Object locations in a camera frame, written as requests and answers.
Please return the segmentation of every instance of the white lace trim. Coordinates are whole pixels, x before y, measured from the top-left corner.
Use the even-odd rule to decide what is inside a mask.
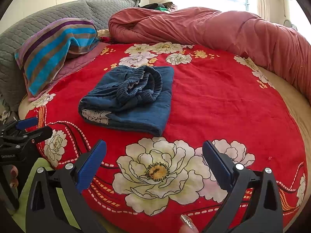
[[[82,110],[82,115],[92,121],[92,122],[96,122],[96,123],[103,123],[108,125],[108,117],[106,117],[107,114],[110,114],[111,111],[97,111],[97,110],[88,110],[88,109],[84,109]]]

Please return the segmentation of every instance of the pink quilt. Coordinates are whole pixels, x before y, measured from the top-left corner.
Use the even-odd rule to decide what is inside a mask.
[[[128,8],[109,20],[109,31],[121,43],[200,44],[250,57],[311,100],[311,47],[294,29],[270,23],[245,11],[220,12],[202,7],[167,14]]]

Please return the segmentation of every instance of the folded denim fabric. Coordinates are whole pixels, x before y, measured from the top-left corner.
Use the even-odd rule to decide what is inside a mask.
[[[170,66],[118,66],[81,99],[79,113],[107,128],[161,136],[170,113],[173,76]]]

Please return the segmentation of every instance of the flower print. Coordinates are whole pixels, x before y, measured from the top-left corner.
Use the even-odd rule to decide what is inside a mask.
[[[240,163],[247,167],[255,161],[255,156],[246,153],[246,147],[242,143],[233,141],[229,144],[225,139],[214,140],[212,143],[220,153],[227,154],[235,164]],[[202,147],[197,148],[195,154],[202,155]],[[213,199],[220,203],[227,196],[227,191],[220,188],[211,170],[210,174],[209,178],[203,180],[204,188],[199,191],[199,195],[204,196],[206,200]]]
[[[275,89],[272,83],[268,80],[268,78],[260,71],[258,66],[251,60],[250,57],[247,59],[243,59],[239,56],[235,56],[234,59],[242,65],[248,66],[250,69],[253,70],[252,74],[258,77],[263,83],[268,83],[268,85]]]
[[[147,44],[134,44],[134,46],[131,46],[128,48],[125,53],[135,54],[135,53],[141,53],[143,51],[150,51],[150,45]]]
[[[152,58],[148,62],[151,64],[151,63],[155,63],[157,60],[158,60],[157,58]]]
[[[109,48],[108,47],[105,47],[103,50],[102,50],[102,52],[101,52],[101,55],[104,55],[106,52],[108,52],[109,51]]]
[[[65,153],[67,145],[66,134],[62,130],[53,130],[52,137],[45,140],[44,155],[52,166],[57,167],[59,160]]]
[[[205,59],[207,57],[206,52],[203,50],[201,51],[197,50],[197,51],[194,51],[194,53],[195,53],[195,58]]]
[[[48,102],[50,102],[51,100],[53,100],[54,96],[56,96],[56,94],[49,94],[48,92],[44,93],[43,95],[41,95],[37,100],[33,101],[30,104],[31,109],[34,108],[38,108],[40,106],[44,106],[47,105]]]
[[[152,52],[156,52],[157,54],[162,53],[174,53],[178,51],[182,51],[183,48],[180,44],[172,44],[171,42],[165,43],[157,43],[150,47]]]
[[[164,137],[128,145],[117,163],[122,173],[114,176],[114,191],[127,194],[127,206],[150,216],[162,212],[169,199],[182,205],[195,202],[203,179],[211,176],[203,157],[186,142],[169,143]]]
[[[306,189],[306,176],[303,174],[303,176],[300,178],[300,186],[297,191],[298,201],[296,207],[302,204],[302,201],[304,200],[305,189]]]
[[[148,51],[143,51],[141,53],[133,53],[129,57],[124,57],[120,60],[119,65],[126,66],[142,66],[148,63],[148,59],[154,58],[157,55],[150,53]]]
[[[187,64],[190,63],[191,60],[192,58],[189,54],[183,55],[181,53],[173,53],[166,58],[166,62],[171,63],[172,65],[178,65],[180,63]]]
[[[263,84],[261,81],[257,80],[257,82],[259,83],[259,86],[262,88],[262,89],[266,89],[268,88],[265,84]]]
[[[188,48],[192,49],[193,46],[194,46],[194,45],[183,45],[182,48],[187,48],[187,47],[188,47]]]

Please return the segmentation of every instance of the gray quilted blanket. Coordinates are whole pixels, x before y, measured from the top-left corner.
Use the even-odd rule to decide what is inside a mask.
[[[0,98],[12,111],[26,95],[23,74],[13,53],[26,39],[48,24],[66,17],[92,20],[97,30],[107,29],[109,18],[129,7],[138,7],[140,0],[79,0],[38,11],[17,22],[0,35]]]

